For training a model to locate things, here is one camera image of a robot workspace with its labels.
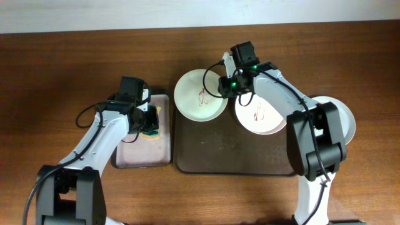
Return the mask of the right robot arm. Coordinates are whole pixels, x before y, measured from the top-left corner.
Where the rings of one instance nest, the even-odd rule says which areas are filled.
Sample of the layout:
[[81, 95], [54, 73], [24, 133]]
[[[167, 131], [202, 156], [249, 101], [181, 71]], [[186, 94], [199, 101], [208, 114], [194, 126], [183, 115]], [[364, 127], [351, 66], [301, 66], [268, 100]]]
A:
[[338, 107], [304, 95], [287, 81], [272, 62], [261, 62], [251, 42], [233, 46], [220, 64], [222, 98], [251, 93], [267, 101], [286, 121], [286, 151], [299, 176], [296, 224], [329, 224], [331, 183], [347, 150]]

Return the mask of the pink plate with red stain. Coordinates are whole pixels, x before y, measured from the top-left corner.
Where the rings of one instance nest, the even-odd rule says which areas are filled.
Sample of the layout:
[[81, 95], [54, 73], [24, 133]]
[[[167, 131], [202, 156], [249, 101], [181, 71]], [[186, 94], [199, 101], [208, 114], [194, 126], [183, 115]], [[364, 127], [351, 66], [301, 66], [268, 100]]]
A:
[[239, 123], [255, 134], [270, 135], [279, 132], [286, 126], [283, 117], [263, 98], [251, 93], [239, 97], [235, 101], [235, 115]]

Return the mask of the white plate with red stain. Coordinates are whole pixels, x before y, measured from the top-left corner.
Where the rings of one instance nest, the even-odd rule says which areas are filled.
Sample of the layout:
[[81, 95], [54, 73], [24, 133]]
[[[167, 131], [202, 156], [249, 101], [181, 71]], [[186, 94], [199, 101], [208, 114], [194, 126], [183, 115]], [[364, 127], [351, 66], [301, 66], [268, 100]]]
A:
[[203, 86], [205, 69], [184, 74], [174, 88], [174, 102], [186, 118], [205, 122], [217, 118], [228, 105], [228, 99], [211, 96]]

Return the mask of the green and yellow sponge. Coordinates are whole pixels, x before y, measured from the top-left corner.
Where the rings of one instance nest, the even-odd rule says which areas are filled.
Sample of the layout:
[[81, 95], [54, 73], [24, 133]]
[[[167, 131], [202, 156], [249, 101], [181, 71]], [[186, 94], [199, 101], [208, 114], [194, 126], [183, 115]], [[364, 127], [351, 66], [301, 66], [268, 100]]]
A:
[[146, 121], [143, 130], [140, 132], [140, 136], [148, 140], [159, 139], [159, 113], [161, 107], [149, 106], [147, 112], [145, 112]]

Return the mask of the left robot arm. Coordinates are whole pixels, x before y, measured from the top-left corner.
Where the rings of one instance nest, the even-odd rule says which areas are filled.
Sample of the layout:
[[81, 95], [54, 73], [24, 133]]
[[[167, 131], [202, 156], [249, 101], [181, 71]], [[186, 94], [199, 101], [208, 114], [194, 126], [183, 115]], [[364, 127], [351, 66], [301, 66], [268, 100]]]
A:
[[27, 223], [35, 199], [36, 224], [116, 224], [107, 215], [101, 175], [127, 135], [158, 128], [157, 109], [150, 101], [146, 81], [123, 76], [117, 93], [91, 105], [94, 118], [84, 126], [87, 132], [78, 145], [57, 165], [39, 170], [22, 222]]

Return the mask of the pale green plate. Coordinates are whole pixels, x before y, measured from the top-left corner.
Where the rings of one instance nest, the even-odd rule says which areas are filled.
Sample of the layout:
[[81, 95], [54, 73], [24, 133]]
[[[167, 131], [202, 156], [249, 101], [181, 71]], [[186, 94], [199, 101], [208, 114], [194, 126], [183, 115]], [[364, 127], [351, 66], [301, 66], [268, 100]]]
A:
[[344, 142], [349, 144], [356, 132], [356, 120], [351, 110], [343, 102], [333, 97], [317, 96], [312, 99], [321, 104], [332, 102], [338, 108]]

